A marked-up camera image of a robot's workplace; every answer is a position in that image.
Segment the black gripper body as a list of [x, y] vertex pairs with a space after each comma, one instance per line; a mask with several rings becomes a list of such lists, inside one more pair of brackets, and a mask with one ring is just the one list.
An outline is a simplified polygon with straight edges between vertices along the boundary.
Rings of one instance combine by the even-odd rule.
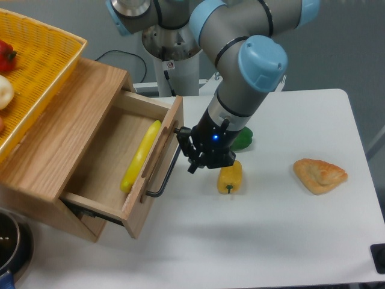
[[235, 159], [235, 153], [230, 147], [241, 131], [231, 131], [229, 125], [228, 120], [225, 120], [224, 127], [221, 124], [217, 125], [206, 110], [191, 131], [195, 148], [215, 159], [227, 156]]

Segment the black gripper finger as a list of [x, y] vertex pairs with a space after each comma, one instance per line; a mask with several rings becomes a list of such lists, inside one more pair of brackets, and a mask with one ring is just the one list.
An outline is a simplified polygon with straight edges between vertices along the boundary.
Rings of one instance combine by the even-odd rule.
[[205, 166], [208, 169], [217, 169], [232, 166], [235, 162], [236, 154], [233, 151], [215, 152], [212, 151], [206, 156]]
[[188, 158], [190, 163], [188, 172], [194, 174], [198, 168], [203, 168], [202, 163], [202, 154], [195, 148], [193, 142], [191, 141], [191, 129], [185, 126], [176, 128], [176, 138], [179, 142], [179, 146], [183, 155]]

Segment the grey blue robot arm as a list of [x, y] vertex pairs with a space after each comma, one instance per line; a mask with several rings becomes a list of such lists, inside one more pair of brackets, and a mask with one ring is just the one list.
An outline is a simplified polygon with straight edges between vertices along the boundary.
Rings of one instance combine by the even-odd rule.
[[107, 1], [120, 34], [142, 34], [155, 61], [162, 91], [183, 85], [198, 90], [198, 70], [189, 61], [203, 52], [222, 76], [214, 97], [193, 128], [176, 130], [189, 172], [231, 166], [231, 145], [288, 66], [273, 37], [317, 17], [319, 1]]

